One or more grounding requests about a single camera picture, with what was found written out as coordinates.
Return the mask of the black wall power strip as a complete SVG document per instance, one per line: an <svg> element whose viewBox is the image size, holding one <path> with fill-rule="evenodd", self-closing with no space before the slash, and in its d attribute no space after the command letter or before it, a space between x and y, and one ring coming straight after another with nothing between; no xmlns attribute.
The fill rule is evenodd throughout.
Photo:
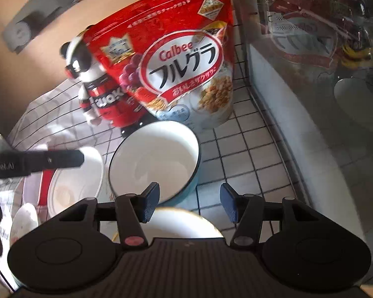
<svg viewBox="0 0 373 298"><path fill-rule="evenodd" d="M28 0L2 31L10 52L19 54L46 26L81 0Z"/></svg>

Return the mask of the red panda robot figurine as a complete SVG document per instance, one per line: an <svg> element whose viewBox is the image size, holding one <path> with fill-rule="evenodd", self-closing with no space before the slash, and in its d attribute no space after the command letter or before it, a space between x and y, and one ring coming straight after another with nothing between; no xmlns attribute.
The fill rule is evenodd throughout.
<svg viewBox="0 0 373 298"><path fill-rule="evenodd" d="M60 54L65 60L65 72L70 79L80 81L79 107L90 126L105 121L129 136L138 128L153 122L153 117L120 83L107 74L102 64L83 42L85 32L64 43Z"/></svg>

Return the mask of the white floral ceramic bowl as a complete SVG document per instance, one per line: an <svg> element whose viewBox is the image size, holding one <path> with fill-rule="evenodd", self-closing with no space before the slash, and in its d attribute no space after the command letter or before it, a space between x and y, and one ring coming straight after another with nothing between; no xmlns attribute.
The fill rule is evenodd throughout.
<svg viewBox="0 0 373 298"><path fill-rule="evenodd" d="M40 224L36 208L31 203L25 203L15 214L10 230L10 246L18 239L33 231Z"/></svg>

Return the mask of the blue enamel bowl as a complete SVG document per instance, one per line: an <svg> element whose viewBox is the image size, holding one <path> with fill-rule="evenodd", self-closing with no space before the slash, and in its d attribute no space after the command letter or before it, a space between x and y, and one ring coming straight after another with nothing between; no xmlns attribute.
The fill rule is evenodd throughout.
<svg viewBox="0 0 373 298"><path fill-rule="evenodd" d="M160 186L161 207L173 207L195 190L201 145L187 126L156 121L131 133L115 150L108 180L115 196L140 194L152 182Z"/></svg>

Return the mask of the white red rectangular tray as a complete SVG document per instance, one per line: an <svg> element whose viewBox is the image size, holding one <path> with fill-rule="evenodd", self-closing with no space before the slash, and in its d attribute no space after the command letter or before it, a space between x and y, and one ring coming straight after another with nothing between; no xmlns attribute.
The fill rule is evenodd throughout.
<svg viewBox="0 0 373 298"><path fill-rule="evenodd" d="M55 170L43 170L33 172L25 177L23 185L23 203L32 204L34 207L46 206L49 185L54 176Z"/></svg>

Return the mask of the white yellow-rimmed bowl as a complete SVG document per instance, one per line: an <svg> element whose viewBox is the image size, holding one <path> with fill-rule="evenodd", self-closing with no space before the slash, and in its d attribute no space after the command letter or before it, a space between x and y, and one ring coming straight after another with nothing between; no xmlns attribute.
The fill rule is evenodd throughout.
<svg viewBox="0 0 373 298"><path fill-rule="evenodd" d="M222 238L221 232L208 220L185 209L162 207L155 209L147 223L141 228L148 244L161 238Z"/></svg>

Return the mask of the white paper bowl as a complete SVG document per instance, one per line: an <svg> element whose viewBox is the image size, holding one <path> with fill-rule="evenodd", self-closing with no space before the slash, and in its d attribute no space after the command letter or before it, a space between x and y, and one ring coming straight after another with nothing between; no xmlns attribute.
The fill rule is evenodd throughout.
<svg viewBox="0 0 373 298"><path fill-rule="evenodd" d="M78 168L57 169L47 193L47 209L53 217L87 197L98 198L104 177L103 159L97 149L81 147L85 161Z"/></svg>

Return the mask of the red Calbee cereal bag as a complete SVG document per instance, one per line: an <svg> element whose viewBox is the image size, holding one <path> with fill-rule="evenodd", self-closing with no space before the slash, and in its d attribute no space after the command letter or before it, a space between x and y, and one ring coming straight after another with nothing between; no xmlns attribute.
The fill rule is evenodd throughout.
<svg viewBox="0 0 373 298"><path fill-rule="evenodd" d="M232 112L232 29L231 0L140 0L90 27L83 40L148 112L202 131Z"/></svg>

